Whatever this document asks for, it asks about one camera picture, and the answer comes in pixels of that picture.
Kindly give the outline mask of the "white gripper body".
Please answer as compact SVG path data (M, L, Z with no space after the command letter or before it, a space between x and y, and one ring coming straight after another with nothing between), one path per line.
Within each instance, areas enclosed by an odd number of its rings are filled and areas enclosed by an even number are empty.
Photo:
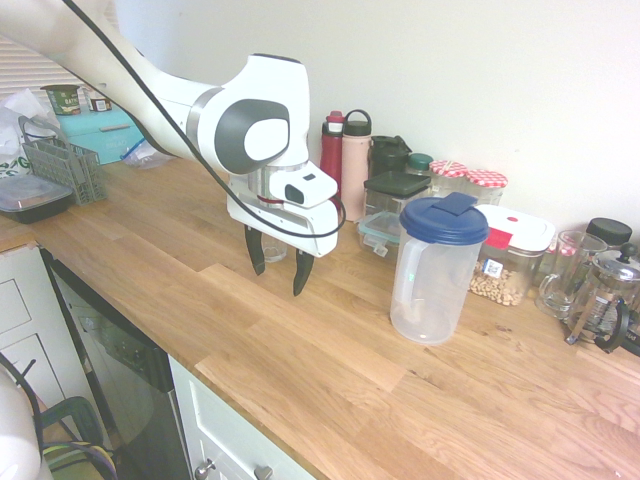
M338 226L338 212L330 200L308 209L292 203L268 206L249 190L247 178L247 175L232 176L229 187L258 219L249 215L228 196L227 210L234 220L318 258L329 254L336 247L337 233L321 238L299 237L299 234L328 233Z

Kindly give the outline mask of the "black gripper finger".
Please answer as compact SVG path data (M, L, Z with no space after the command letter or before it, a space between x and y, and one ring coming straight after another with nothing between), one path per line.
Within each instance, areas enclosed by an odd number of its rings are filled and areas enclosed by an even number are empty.
M245 225L244 235L253 270L257 275L261 275L265 271L265 257L262 248L262 232L253 227L250 227L249 225Z
M293 295L302 293L313 269L315 257L300 249L296 250L296 273L293 279Z

